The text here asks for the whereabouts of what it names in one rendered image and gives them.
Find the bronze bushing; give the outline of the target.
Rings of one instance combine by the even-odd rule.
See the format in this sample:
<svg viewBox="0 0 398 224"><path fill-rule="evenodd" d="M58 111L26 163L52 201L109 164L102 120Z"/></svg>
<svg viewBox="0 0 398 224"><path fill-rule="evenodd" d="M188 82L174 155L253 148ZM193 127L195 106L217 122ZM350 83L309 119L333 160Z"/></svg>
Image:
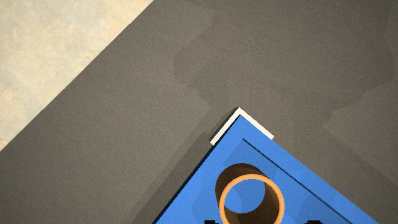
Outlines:
<svg viewBox="0 0 398 224"><path fill-rule="evenodd" d="M226 195L235 184L246 179L258 179L264 182L263 201L251 212L233 212L224 205ZM223 170L216 181L215 195L224 224L280 224L284 215L284 199L280 189L261 170L251 164L237 163Z"/></svg>

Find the blue tray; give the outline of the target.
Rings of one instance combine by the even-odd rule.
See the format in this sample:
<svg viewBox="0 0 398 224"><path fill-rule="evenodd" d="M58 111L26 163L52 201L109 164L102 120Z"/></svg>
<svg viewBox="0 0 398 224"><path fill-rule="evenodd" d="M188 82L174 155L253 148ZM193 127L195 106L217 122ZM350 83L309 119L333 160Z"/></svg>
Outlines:
<svg viewBox="0 0 398 224"><path fill-rule="evenodd" d="M227 167L247 163L257 167L280 189L284 215L280 224L379 224L238 115L210 148L152 224L224 224L215 195L219 175ZM227 193L224 205L236 213L256 209L265 195L264 182L246 179ZM173 199L173 200L172 200Z"/></svg>

